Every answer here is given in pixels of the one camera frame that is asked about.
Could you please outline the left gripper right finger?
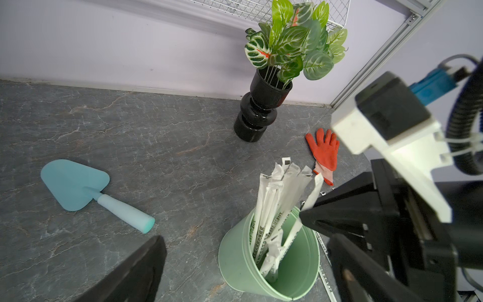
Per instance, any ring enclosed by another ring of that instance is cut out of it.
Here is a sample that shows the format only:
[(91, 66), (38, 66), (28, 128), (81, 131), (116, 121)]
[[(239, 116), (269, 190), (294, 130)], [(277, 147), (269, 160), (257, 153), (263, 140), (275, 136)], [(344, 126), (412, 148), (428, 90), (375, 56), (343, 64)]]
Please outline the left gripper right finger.
[(421, 301), (347, 237), (335, 234), (327, 245), (342, 301)]

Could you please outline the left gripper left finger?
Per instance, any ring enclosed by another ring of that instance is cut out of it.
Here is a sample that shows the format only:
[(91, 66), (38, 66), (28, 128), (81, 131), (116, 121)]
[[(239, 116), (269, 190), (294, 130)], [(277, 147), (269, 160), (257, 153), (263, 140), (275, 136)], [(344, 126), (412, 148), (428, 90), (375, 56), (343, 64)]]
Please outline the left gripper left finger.
[(164, 238), (153, 236), (77, 301), (154, 301), (166, 263)]

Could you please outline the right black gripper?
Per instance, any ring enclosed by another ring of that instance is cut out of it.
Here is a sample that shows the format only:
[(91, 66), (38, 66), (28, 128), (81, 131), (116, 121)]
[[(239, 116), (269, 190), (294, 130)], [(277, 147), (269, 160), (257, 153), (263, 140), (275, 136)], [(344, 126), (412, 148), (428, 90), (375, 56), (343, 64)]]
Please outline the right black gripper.
[(452, 210), (444, 223), (387, 161), (371, 168), (302, 211), (303, 225), (344, 235), (373, 260), (399, 252), (396, 277), (422, 301), (456, 301), (459, 278), (482, 291), (471, 273), (482, 271), (482, 181), (436, 184)]

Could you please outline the green cylindrical storage cup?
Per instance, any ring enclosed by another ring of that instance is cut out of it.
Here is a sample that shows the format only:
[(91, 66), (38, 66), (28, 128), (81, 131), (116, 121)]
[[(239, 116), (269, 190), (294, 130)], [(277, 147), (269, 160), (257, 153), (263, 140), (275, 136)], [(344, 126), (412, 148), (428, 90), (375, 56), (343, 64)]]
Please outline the green cylindrical storage cup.
[(250, 212), (226, 233), (220, 244), (218, 264), (225, 282), (233, 289), (283, 301), (304, 297), (318, 277), (320, 251), (313, 230), (302, 226), (299, 210), (293, 208), (275, 238), (274, 250), (256, 263), (250, 245)]

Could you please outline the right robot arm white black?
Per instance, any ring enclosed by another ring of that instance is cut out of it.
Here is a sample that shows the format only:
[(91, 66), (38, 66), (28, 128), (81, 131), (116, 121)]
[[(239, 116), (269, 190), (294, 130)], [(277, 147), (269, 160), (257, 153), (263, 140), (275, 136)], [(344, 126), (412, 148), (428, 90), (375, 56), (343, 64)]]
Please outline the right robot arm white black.
[(482, 174), (482, 61), (446, 61), (405, 84), (386, 72), (333, 113), (332, 129), (308, 134), (316, 171), (328, 177), (338, 144), (381, 158), (334, 193), (315, 195), (304, 226), (329, 237), (328, 260), (342, 301), (456, 301), (457, 276), (477, 290), (482, 269), (482, 182), (436, 182), (435, 169)]

